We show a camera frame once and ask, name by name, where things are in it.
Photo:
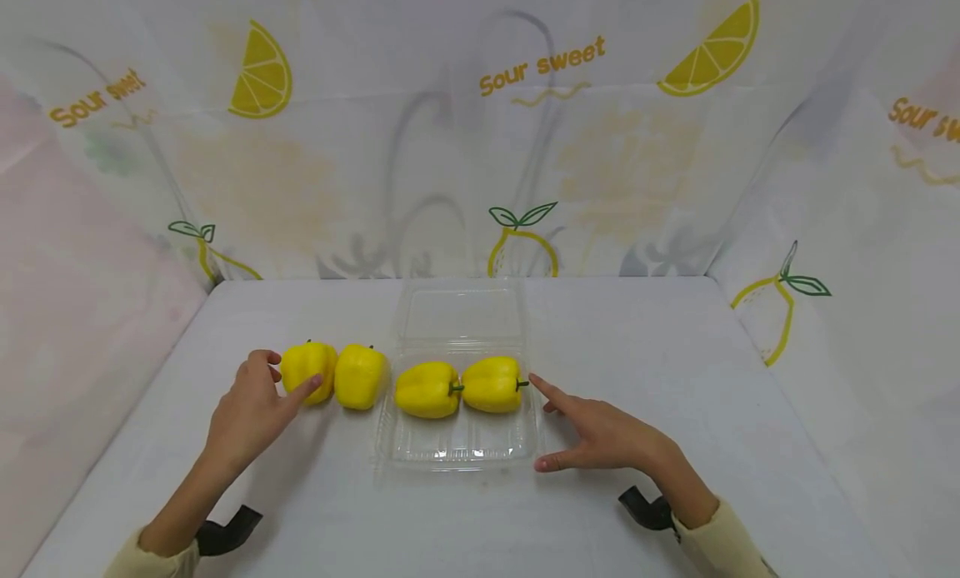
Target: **right hand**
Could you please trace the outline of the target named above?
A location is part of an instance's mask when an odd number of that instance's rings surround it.
[[[537,459],[536,471],[633,468],[653,477],[665,458],[680,452],[657,428],[610,403],[568,395],[536,374],[530,382],[547,399],[543,411],[566,415],[580,435],[575,447]]]

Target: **sleeve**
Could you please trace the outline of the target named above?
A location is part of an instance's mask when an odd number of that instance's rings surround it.
[[[673,517],[677,541],[683,553],[703,573],[712,578],[777,578],[753,544],[750,534],[733,513],[731,506],[720,500],[712,519],[694,530]]]
[[[103,578],[191,578],[200,563],[197,542],[173,557],[160,557],[140,548],[140,533],[134,532],[125,542]]]

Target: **table surface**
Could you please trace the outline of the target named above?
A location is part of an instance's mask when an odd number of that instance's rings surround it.
[[[774,378],[707,277],[525,282],[530,365],[681,444],[782,576],[889,576]],[[156,514],[203,445],[236,366],[307,334],[393,344],[400,281],[226,282],[217,287],[25,573],[100,576]],[[617,497],[636,471],[537,476],[377,472],[378,414],[306,410],[212,518],[265,515],[199,576],[695,576],[673,536],[639,528]],[[542,418],[545,450],[568,443]]]

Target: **black handle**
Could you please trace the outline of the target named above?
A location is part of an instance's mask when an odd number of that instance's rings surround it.
[[[262,514],[254,512],[246,505],[241,505],[226,526],[220,526],[215,521],[204,521],[200,530],[197,530],[197,547],[201,557],[216,557],[229,553],[244,544],[253,533],[253,528],[263,519]]]
[[[673,511],[665,498],[659,496],[651,503],[646,500],[637,487],[630,487],[617,499],[627,508],[627,513],[640,526],[647,530],[666,530],[673,528]]]

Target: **yellow bell pepper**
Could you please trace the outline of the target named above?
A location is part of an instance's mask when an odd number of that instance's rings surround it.
[[[411,416],[436,420],[460,407],[457,370],[443,361],[429,361],[406,370],[397,378],[393,401]]]
[[[340,351],[334,372],[337,401],[349,409],[370,409],[377,401],[380,385],[390,372],[390,362],[373,345],[347,345]]]
[[[306,397],[305,406],[315,406],[326,401],[333,393],[333,374],[337,365],[337,350],[327,343],[307,341],[302,345],[291,346],[280,359],[280,376],[287,393],[299,385],[320,374],[323,384],[314,393]]]
[[[516,411],[523,401],[520,364],[512,357],[488,357],[463,372],[463,402],[492,414]]]

